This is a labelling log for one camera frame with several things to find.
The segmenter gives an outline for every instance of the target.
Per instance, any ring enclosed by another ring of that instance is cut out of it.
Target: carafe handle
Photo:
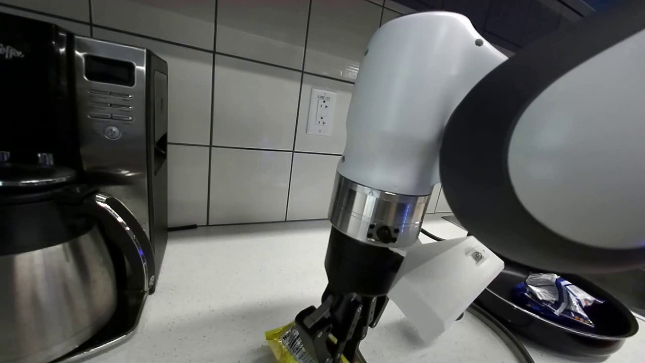
[[[105,238],[115,241],[130,261],[128,291],[148,293],[155,284],[155,257],[141,224],[107,193],[90,193],[84,204],[99,219]]]

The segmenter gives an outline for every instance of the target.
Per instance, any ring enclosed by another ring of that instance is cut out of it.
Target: robotic arm
[[[297,317],[305,349],[362,361],[362,339],[418,257],[439,177],[455,217],[509,259],[559,272],[644,264],[644,28],[635,0],[507,61],[457,13],[383,25],[349,110],[329,286]]]

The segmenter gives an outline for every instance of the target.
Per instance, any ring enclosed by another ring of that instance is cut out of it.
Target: white countertop
[[[441,235],[462,233],[448,222],[430,222],[428,228]],[[326,284],[326,235],[326,222],[171,233],[158,291],[146,306],[137,334],[90,361],[272,363],[265,331],[319,303]],[[362,350],[369,363],[517,361],[505,341],[471,315],[431,347],[424,347],[395,304],[389,304]],[[549,350],[531,350],[538,363],[570,361]],[[640,333],[607,363],[633,363],[644,357],[645,333]]]

